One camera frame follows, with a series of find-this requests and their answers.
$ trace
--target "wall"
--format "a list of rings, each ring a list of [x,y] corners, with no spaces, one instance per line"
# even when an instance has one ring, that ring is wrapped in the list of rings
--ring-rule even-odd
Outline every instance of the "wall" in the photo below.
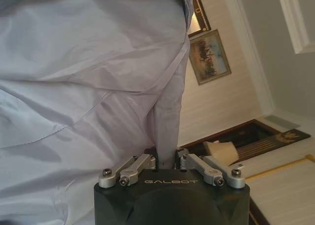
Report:
[[[242,3],[276,110],[315,120],[315,53],[294,53],[279,0]]]
[[[261,115],[225,0],[201,1],[212,29],[219,30],[232,74],[199,86],[191,64],[188,63],[179,146]]]

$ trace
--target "beige wall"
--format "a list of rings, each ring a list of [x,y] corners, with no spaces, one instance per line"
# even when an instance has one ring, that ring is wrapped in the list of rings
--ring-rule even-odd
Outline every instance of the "beige wall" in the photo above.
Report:
[[[202,0],[202,3],[212,29],[219,30],[232,74],[199,86],[188,63],[179,146],[261,115],[225,0]]]

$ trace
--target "picture frame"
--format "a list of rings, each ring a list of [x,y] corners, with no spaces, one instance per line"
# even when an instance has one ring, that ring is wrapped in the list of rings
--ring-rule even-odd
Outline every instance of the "picture frame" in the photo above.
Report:
[[[211,27],[207,15],[203,9],[201,0],[193,0],[194,13],[191,18],[190,27],[188,29],[188,36],[191,38],[196,34],[210,31]]]
[[[199,85],[232,73],[218,30],[191,39],[189,59]]]

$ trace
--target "gold picture frame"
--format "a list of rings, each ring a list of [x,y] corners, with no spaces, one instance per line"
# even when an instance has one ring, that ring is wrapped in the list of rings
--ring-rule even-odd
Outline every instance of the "gold picture frame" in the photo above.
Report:
[[[218,30],[191,39],[189,58],[199,85],[232,73]]]
[[[188,36],[193,37],[196,34],[210,31],[211,27],[207,15],[203,9],[201,0],[193,0],[193,15],[191,18],[190,27],[188,29]]]

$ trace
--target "metal linkage arm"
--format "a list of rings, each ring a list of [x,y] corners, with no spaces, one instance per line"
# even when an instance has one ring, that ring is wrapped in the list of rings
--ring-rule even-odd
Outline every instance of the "metal linkage arm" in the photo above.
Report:
[[[152,155],[142,154],[130,167],[120,172],[119,183],[130,186],[138,182],[138,175],[143,169],[155,169],[156,159]]]
[[[203,176],[203,180],[210,185],[221,187],[224,184],[222,173],[210,167],[195,154],[184,155],[181,158],[181,169],[196,169]]]
[[[223,174],[223,178],[230,187],[240,189],[245,186],[245,178],[241,177],[241,170],[231,169],[213,156],[205,156],[202,159],[211,167],[220,170]]]
[[[129,157],[116,164],[113,168],[104,169],[98,177],[98,185],[102,188],[113,187],[120,176],[120,172],[133,163],[134,157]]]

